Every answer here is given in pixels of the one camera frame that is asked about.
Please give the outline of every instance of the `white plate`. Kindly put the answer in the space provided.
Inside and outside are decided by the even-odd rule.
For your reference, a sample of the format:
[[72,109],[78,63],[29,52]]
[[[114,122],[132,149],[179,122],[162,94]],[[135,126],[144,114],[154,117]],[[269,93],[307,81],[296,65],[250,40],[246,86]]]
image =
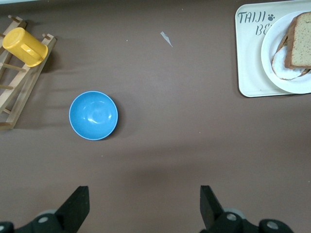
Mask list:
[[261,62],[269,79],[282,90],[295,94],[306,94],[311,92],[311,73],[292,80],[283,80],[278,78],[273,72],[272,60],[292,19],[303,12],[306,11],[290,13],[275,22],[264,37],[261,46]]

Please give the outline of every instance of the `rectangular tray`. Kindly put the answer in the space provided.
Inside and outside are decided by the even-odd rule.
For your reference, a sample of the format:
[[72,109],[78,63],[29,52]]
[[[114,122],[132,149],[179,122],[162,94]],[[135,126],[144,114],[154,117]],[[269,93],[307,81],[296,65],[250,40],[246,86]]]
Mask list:
[[263,70],[261,45],[269,28],[283,16],[311,11],[310,0],[246,4],[235,14],[239,90],[246,97],[290,95],[275,86]]

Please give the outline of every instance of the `wooden dowel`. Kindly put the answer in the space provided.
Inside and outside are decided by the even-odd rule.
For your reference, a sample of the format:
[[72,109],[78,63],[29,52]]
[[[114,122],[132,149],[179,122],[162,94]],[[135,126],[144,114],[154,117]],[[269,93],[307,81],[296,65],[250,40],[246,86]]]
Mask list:
[[13,89],[12,86],[6,86],[6,85],[0,85],[0,88],[9,89],[9,90]]
[[9,64],[6,64],[6,63],[2,63],[2,62],[0,62],[0,66],[3,66],[5,68],[9,68],[9,69],[14,69],[14,70],[21,71],[21,72],[26,72],[27,71],[27,70],[25,70],[23,68],[12,66],[12,65],[9,65]]
[[42,34],[42,36],[44,37],[44,38],[46,38],[47,40],[50,40],[51,38],[48,36],[48,35],[46,35],[46,34]]
[[16,23],[19,23],[19,20],[18,20],[17,18],[15,18],[15,17],[9,16],[9,18],[10,18],[11,20],[15,21]]
[[4,111],[5,113],[7,113],[7,114],[10,114],[10,113],[11,113],[11,111],[8,110],[7,108],[5,108],[3,111]]

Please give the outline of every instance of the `round plate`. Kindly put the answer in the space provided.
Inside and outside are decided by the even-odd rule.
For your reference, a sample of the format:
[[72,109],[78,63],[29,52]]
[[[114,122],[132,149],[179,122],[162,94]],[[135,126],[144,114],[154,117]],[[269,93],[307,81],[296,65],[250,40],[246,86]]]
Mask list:
[[74,131],[81,137],[100,140],[115,129],[118,110],[108,95],[99,91],[88,91],[72,102],[69,120]]
[[311,92],[311,74],[308,73],[302,77],[298,77],[292,80],[280,79],[272,70],[272,60],[276,53],[277,47],[287,32],[292,19],[303,12],[306,11],[290,13],[275,22],[264,37],[261,46],[261,62],[263,69],[269,79],[284,91],[295,94],[305,94]]

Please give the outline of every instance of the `wooden mug rack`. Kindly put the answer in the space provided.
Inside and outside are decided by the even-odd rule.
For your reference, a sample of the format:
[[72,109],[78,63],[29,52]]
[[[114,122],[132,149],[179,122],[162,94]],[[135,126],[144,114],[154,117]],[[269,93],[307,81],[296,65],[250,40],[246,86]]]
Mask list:
[[[10,26],[0,33],[0,89],[4,90],[0,94],[0,114],[6,114],[7,119],[5,122],[0,122],[0,130],[13,129],[26,102],[28,97],[33,90],[33,87],[56,43],[56,38],[50,34],[43,34],[42,44],[46,45],[49,49],[48,54],[44,61],[35,67],[28,67],[25,64],[23,67],[17,67],[10,65],[10,60],[12,54],[5,50],[2,46],[2,41],[5,35],[9,31],[17,27],[26,27],[26,22],[19,18],[9,16],[12,20]],[[5,69],[13,69],[17,71],[17,75],[12,79],[10,84],[3,85],[1,84],[1,78],[4,75]],[[17,96],[17,99],[14,102],[12,109],[8,109],[7,106],[9,103],[14,101],[14,98]]]

